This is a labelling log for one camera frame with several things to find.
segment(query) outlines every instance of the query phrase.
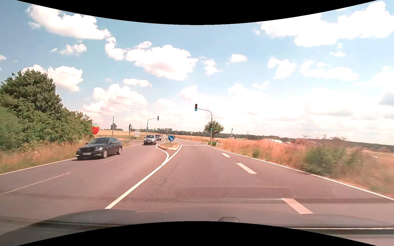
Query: traffic light pole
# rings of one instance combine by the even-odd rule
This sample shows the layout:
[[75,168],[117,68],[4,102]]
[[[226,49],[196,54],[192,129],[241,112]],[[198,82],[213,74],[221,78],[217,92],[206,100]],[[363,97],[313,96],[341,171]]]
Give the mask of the traffic light pole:
[[145,134],[145,137],[147,137],[147,135],[148,135],[148,121],[149,120],[155,120],[155,119],[159,120],[159,116],[157,118],[151,118],[151,119],[147,120],[147,133]]
[[206,110],[206,109],[200,109],[200,110],[205,110],[205,111],[208,111],[209,113],[211,113],[211,125],[212,125],[212,112],[209,110]]

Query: dry grass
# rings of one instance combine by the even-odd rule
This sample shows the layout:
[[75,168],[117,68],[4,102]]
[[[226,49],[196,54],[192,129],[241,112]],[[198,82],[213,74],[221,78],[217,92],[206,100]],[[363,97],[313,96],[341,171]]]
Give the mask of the dry grass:
[[176,148],[178,147],[178,143],[163,143],[159,145],[162,148]]
[[[209,141],[209,137],[176,137],[202,143]],[[302,171],[315,173],[316,170],[314,165],[305,161],[311,149],[304,145],[219,138],[218,148]],[[346,156],[354,151],[348,149]],[[336,165],[334,173],[328,177],[394,198],[394,154],[367,150],[359,153],[352,164]]]
[[[0,173],[75,158],[77,149],[86,142],[87,140],[82,140],[74,144],[47,143],[25,152],[12,151],[0,153]],[[127,142],[123,142],[123,147],[129,145]]]
[[[139,137],[136,137],[136,140],[143,140],[147,134],[145,132],[140,132]],[[111,137],[112,130],[100,130],[95,137]],[[135,132],[130,132],[130,138],[134,139]],[[129,139],[129,132],[128,131],[113,131],[113,137],[116,137],[120,140],[128,140]]]

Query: silver suv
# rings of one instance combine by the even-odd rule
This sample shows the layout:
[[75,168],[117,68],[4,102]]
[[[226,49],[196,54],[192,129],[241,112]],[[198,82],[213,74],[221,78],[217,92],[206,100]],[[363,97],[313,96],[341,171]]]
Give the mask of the silver suv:
[[152,134],[147,135],[144,138],[144,145],[146,145],[146,144],[156,144],[156,137]]

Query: red strawberry sculpture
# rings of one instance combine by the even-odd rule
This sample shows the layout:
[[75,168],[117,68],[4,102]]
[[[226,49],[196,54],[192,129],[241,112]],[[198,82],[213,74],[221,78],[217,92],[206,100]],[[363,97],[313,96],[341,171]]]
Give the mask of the red strawberry sculpture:
[[100,126],[98,124],[92,125],[92,133],[96,135],[100,131]]

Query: car wheel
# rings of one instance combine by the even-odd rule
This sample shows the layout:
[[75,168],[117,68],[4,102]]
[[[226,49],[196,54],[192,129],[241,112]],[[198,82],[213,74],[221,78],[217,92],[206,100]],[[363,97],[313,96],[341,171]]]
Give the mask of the car wheel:
[[101,156],[101,158],[103,158],[103,159],[107,158],[107,150],[103,151],[103,155]]

